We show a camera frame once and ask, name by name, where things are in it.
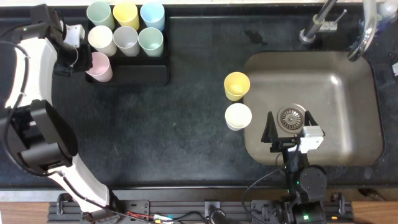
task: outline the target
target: black stain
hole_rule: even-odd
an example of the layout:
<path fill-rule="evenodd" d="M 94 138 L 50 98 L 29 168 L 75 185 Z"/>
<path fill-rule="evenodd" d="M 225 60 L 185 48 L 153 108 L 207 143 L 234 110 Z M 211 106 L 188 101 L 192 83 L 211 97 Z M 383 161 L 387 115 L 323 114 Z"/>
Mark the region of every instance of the black stain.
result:
<path fill-rule="evenodd" d="M 250 42 L 253 44 L 261 44 L 266 46 L 268 43 L 264 42 L 262 36 L 258 32 L 253 32 L 251 30 L 245 30 L 244 33 L 250 38 Z"/>

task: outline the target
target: white cup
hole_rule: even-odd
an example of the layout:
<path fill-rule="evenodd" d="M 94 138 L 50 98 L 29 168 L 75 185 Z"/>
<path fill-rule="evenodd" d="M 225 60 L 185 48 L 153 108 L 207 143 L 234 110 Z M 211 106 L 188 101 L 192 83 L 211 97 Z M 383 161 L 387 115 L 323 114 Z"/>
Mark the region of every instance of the white cup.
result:
<path fill-rule="evenodd" d="M 96 26 L 88 33 L 88 43 L 98 52 L 112 56 L 116 53 L 117 48 L 113 42 L 112 30 L 106 26 Z"/>
<path fill-rule="evenodd" d="M 139 45 L 150 57 L 160 57 L 163 54 L 163 34 L 160 30 L 149 27 L 138 35 Z"/>
<path fill-rule="evenodd" d="M 114 29 L 114 20 L 111 6 L 106 2 L 94 2 L 87 7 L 86 11 L 88 19 L 96 26 L 107 26 L 111 30 Z"/>
<path fill-rule="evenodd" d="M 226 125 L 232 131 L 239 131 L 250 124 L 252 114 L 248 106 L 242 103 L 234 103 L 225 111 Z"/>
<path fill-rule="evenodd" d="M 140 14 L 147 27 L 164 30 L 164 7 L 158 2 L 149 2 L 141 7 Z"/>
<path fill-rule="evenodd" d="M 117 28 L 113 34 L 113 42 L 127 56 L 137 56 L 139 53 L 138 33 L 132 27 Z"/>
<path fill-rule="evenodd" d="M 87 74 L 99 82 L 107 82 L 112 78 L 112 68 L 109 58 L 101 52 L 93 52 L 93 67 L 86 71 Z"/>

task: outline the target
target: faucet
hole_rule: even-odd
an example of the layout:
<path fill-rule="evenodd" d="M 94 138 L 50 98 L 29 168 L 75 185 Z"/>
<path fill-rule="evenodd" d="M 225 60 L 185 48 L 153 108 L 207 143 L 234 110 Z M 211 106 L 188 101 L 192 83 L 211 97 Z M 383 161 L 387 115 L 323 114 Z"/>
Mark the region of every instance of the faucet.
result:
<path fill-rule="evenodd" d="M 307 29 L 300 31 L 300 40 L 305 44 L 310 44 L 315 40 L 315 34 L 317 32 L 334 32 L 337 30 L 337 22 L 345 14 L 346 10 L 342 15 L 337 18 L 334 22 L 325 21 L 326 16 L 336 4 L 337 0 L 328 0 L 321 8 L 319 14 L 315 14 L 312 17 L 311 23 Z M 363 53 L 368 49 L 371 41 L 376 32 L 377 26 L 377 7 L 376 0 L 363 0 L 363 12 L 364 12 L 364 29 L 361 36 L 360 42 L 355 48 L 353 48 L 348 54 L 348 60 L 354 62 L 362 56 Z"/>

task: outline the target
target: drain strainer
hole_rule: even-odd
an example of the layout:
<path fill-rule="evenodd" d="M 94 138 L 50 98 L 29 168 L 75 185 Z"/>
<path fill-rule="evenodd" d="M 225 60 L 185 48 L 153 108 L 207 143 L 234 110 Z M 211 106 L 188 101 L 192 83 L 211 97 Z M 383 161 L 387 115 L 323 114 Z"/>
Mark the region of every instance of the drain strainer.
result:
<path fill-rule="evenodd" d="M 304 123 L 305 109 L 297 104 L 284 106 L 279 110 L 279 126 L 288 133 L 298 133 Z"/>

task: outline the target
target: stainless steel sink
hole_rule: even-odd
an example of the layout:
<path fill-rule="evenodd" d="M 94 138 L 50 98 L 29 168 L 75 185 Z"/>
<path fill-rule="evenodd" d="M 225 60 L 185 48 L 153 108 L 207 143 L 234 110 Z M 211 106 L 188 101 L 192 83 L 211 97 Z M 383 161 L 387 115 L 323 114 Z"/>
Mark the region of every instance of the stainless steel sink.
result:
<path fill-rule="evenodd" d="M 244 130 L 246 149 L 256 161 L 275 164 L 277 154 L 261 142 L 267 113 L 272 111 L 279 137 L 293 136 L 309 110 L 326 136 L 308 152 L 311 164 L 372 164 L 383 151 L 373 72 L 348 52 L 264 52 L 253 55 L 245 69 L 251 88 L 244 104 L 252 111 Z"/>

